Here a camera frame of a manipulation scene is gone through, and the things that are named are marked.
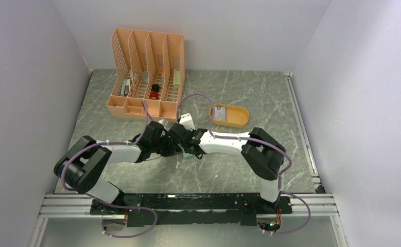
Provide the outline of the green leather card holder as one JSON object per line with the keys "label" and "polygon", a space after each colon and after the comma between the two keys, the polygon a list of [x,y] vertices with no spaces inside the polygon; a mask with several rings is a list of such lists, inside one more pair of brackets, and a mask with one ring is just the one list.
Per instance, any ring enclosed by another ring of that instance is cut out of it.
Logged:
{"label": "green leather card holder", "polygon": [[186,158],[189,158],[189,157],[193,157],[194,155],[193,154],[189,154],[189,153],[183,153],[183,158],[184,159],[186,159]]}

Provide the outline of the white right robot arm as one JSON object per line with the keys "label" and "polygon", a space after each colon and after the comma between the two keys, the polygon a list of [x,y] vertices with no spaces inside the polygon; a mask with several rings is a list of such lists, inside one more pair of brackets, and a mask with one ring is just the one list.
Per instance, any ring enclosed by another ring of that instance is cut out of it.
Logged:
{"label": "white right robot arm", "polygon": [[281,167],[284,160],[289,160],[290,157],[285,148],[262,128],[230,134],[208,129],[189,130],[176,123],[168,130],[167,135],[184,152],[199,159],[210,153],[241,155],[261,180],[261,209],[272,213],[279,207]]}

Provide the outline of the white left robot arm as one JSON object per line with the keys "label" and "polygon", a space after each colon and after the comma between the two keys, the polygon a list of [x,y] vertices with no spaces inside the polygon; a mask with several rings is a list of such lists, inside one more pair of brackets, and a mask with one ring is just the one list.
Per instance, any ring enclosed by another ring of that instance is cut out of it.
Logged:
{"label": "white left robot arm", "polygon": [[104,208],[117,214],[124,209],[125,194],[101,178],[107,164],[141,163],[153,154],[170,157],[181,151],[167,135],[165,127],[152,121],[142,133],[126,142],[98,142],[90,136],[81,137],[55,164],[54,174],[64,182],[66,188],[104,201]]}

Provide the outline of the grey credit card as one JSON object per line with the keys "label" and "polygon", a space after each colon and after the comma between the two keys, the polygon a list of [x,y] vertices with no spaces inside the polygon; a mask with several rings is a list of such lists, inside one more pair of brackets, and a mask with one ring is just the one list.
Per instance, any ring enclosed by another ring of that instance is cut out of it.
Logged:
{"label": "grey credit card", "polygon": [[214,107],[214,120],[226,121],[226,107],[223,106]]}

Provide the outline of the red black stamp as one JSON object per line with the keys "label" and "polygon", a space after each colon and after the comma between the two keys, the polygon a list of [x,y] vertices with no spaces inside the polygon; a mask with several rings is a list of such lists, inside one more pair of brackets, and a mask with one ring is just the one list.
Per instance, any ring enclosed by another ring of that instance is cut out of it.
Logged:
{"label": "red black stamp", "polygon": [[151,86],[150,99],[157,100],[159,98],[159,91],[160,86],[158,84],[153,84]]}

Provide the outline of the yellow oval tray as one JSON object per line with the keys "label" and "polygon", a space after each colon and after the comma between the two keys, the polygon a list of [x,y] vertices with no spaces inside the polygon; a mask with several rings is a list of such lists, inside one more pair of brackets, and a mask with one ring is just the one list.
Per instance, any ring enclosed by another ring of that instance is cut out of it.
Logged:
{"label": "yellow oval tray", "polygon": [[[226,107],[226,121],[214,120],[215,106]],[[243,128],[249,121],[249,111],[244,107],[216,103],[210,108],[210,118],[213,119],[213,124],[215,125]]]}

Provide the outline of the grey white utility knife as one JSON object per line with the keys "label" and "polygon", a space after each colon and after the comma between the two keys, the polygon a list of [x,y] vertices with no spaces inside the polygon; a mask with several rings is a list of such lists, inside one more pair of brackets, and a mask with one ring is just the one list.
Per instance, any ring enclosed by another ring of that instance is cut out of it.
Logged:
{"label": "grey white utility knife", "polygon": [[131,87],[131,78],[124,79],[121,85],[120,95],[127,97]]}

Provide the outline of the pale green eraser box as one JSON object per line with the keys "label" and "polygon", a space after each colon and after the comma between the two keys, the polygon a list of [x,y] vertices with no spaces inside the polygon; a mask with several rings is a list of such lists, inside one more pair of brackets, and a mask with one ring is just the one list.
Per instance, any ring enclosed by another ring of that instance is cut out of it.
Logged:
{"label": "pale green eraser box", "polygon": [[178,91],[180,88],[180,84],[181,84],[181,78],[180,78],[180,69],[179,68],[175,68],[173,70],[173,89],[175,91]]}

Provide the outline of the orange plastic desk organizer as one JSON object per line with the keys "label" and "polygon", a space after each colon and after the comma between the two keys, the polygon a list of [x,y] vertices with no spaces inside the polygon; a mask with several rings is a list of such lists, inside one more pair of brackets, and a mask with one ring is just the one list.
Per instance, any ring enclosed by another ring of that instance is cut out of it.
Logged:
{"label": "orange plastic desk organizer", "polygon": [[[137,119],[149,113],[156,120],[176,121],[185,80],[184,41],[182,34],[116,28],[111,44],[117,78],[107,102],[109,112]],[[178,91],[172,85],[175,68],[180,69]],[[120,90],[127,78],[131,87],[124,97]],[[157,100],[150,99],[153,84],[160,86]]]}

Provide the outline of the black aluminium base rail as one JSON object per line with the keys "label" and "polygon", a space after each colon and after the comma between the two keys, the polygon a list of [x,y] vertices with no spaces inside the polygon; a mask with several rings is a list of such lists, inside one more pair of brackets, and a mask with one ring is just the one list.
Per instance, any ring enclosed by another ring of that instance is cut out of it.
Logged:
{"label": "black aluminium base rail", "polygon": [[268,202],[258,193],[127,194],[124,208],[103,205],[76,194],[46,195],[39,212],[44,218],[96,218],[123,222],[128,227],[174,224],[227,224],[256,226],[276,216],[338,216],[330,194],[281,195]]}

